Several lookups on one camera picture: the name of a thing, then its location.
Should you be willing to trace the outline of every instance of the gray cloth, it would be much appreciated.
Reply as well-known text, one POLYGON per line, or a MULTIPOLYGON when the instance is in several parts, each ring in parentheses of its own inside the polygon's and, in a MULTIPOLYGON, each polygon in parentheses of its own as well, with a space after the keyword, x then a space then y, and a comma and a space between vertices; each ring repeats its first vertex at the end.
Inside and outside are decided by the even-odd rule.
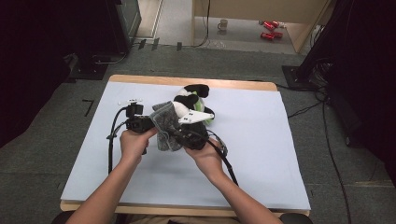
POLYGON ((178 151, 182 148, 176 139, 170 134, 179 127, 178 116, 171 101, 154 105, 154 112, 150 118, 158 129, 157 142, 160 151, 178 151))

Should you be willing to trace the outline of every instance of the person's left hand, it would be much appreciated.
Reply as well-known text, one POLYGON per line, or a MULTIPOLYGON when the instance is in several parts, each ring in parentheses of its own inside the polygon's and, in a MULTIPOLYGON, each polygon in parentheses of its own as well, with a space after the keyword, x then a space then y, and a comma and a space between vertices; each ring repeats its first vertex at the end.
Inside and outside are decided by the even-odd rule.
POLYGON ((120 137, 121 159, 139 163, 142 153, 149 145, 149 139, 158 131, 152 128, 145 133, 135 133, 131 130, 123 131, 120 137))

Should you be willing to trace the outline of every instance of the red object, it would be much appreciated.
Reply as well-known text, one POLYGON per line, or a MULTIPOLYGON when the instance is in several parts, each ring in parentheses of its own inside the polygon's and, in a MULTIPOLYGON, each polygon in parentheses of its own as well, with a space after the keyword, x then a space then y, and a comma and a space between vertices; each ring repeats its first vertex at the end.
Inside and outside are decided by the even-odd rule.
POLYGON ((283 34, 280 32, 272 32, 271 35, 273 35, 276 38, 282 38, 283 34))
POLYGON ((267 40, 273 40, 275 36, 273 34, 267 34, 265 32, 262 32, 260 37, 267 40))
POLYGON ((275 28, 279 27, 278 21, 271 21, 271 24, 273 24, 273 26, 275 26, 275 28))
POLYGON ((275 30, 275 26, 270 21, 265 21, 262 25, 271 32, 275 30))

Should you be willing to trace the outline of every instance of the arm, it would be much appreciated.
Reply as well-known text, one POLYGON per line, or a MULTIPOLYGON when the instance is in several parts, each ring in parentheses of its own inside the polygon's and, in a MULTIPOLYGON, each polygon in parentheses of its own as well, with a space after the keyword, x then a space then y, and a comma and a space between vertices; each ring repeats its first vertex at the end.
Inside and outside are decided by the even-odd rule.
POLYGON ((122 193, 142 160, 142 153, 149 144, 149 138, 155 133, 157 133, 156 129, 140 135, 132 131, 122 133, 120 137, 122 156, 119 164, 66 223, 110 222, 122 193))
MULTIPOLYGON (((210 139, 216 146, 219 143, 210 139)), ((223 172, 221 158, 215 149, 206 144, 202 150, 186 152, 192 156, 198 168, 224 195, 242 223, 282 223, 268 208, 250 197, 223 172)))

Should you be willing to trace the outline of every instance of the wooden table edge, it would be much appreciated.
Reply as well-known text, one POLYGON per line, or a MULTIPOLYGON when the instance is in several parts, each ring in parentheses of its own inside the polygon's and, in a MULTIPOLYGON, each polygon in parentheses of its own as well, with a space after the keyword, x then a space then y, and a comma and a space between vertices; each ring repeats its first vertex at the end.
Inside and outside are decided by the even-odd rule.
MULTIPOLYGON (((82 202, 61 200, 61 210, 76 211, 82 202)), ((299 213, 309 216, 309 210, 299 209, 270 209, 277 217, 285 213, 299 213)), ((117 214, 141 214, 141 215, 166 215, 166 216, 190 216, 190 217, 236 217, 230 208, 201 207, 201 206, 171 206, 158 205, 148 206, 133 203, 123 203, 117 206, 117 214)))
POLYGON ((252 90, 252 91, 277 91, 276 84, 273 82, 241 81, 241 80, 228 80, 228 79, 113 75, 110 77, 108 81, 170 85, 170 86, 206 84, 207 86, 209 86, 209 88, 225 88, 225 89, 239 89, 239 90, 252 90))

